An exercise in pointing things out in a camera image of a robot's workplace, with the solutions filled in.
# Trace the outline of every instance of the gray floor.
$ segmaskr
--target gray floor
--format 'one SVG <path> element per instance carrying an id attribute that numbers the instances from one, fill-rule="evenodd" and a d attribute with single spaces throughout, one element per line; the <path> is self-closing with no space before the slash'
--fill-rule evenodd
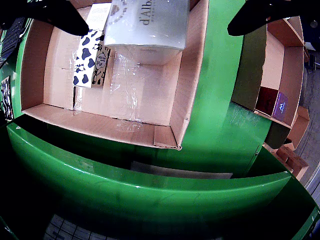
<path id="1" fill-rule="evenodd" d="M 310 54 L 315 55 L 316 62 L 320 63 L 319 52 L 310 51 Z M 309 164 L 308 170 L 300 181 L 302 185 L 306 185 L 320 161 L 320 69 L 304 69 L 304 72 L 299 105 L 308 109 L 310 123 L 295 150 L 295 153 Z"/>

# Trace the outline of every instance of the white product box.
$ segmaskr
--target white product box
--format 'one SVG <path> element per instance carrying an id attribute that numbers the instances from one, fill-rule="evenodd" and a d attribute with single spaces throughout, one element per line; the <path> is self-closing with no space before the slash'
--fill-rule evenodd
<path id="1" fill-rule="evenodd" d="M 86 23 L 89 33 L 81 37 L 74 63 L 73 86 L 91 88 L 104 84 L 110 49 L 104 46 L 104 27 L 111 3 L 93 4 Z"/>
<path id="2" fill-rule="evenodd" d="M 104 45 L 140 64 L 164 65 L 186 47 L 189 0 L 112 0 Z"/>

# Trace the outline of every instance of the purple box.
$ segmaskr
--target purple box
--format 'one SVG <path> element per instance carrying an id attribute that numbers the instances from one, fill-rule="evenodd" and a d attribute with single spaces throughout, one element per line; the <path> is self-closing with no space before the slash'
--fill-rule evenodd
<path id="1" fill-rule="evenodd" d="M 283 121 L 286 115 L 287 105 L 288 105 L 287 96 L 279 91 L 272 117 L 274 117 L 279 121 Z"/>

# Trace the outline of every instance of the cow print box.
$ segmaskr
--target cow print box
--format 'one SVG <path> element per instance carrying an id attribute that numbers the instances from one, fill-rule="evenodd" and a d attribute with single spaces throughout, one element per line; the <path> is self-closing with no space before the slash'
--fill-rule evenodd
<path id="1" fill-rule="evenodd" d="M 104 46 L 103 31 L 111 3 L 93 4 L 88 15 L 89 33 L 81 37 L 74 63 L 73 86 L 102 87 L 105 81 L 110 49 Z"/>

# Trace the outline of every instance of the open cardboard box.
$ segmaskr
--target open cardboard box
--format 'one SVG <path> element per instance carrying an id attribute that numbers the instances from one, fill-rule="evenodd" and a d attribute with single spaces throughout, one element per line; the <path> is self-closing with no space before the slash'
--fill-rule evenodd
<path id="1" fill-rule="evenodd" d="M 231 100 L 291 129 L 304 70 L 299 17 L 268 23 L 244 36 Z"/>
<path id="2" fill-rule="evenodd" d="M 82 16 L 93 3 L 71 0 Z M 189 124 L 203 59 L 209 0 L 191 0 L 187 44 L 183 53 L 164 66 L 141 65 L 140 77 L 123 76 L 108 65 L 109 77 L 134 84 L 139 107 L 135 124 L 128 111 L 128 89 L 111 94 L 113 78 L 102 88 L 84 89 L 82 110 L 73 111 L 73 52 L 80 38 L 50 24 L 34 20 L 26 40 L 21 68 L 21 110 L 46 123 L 68 130 L 123 143 L 155 148 L 181 149 Z"/>
<path id="3" fill-rule="evenodd" d="M 308 109 L 299 106 L 294 118 L 293 127 L 283 145 L 292 151 L 296 150 L 308 128 L 309 122 Z"/>

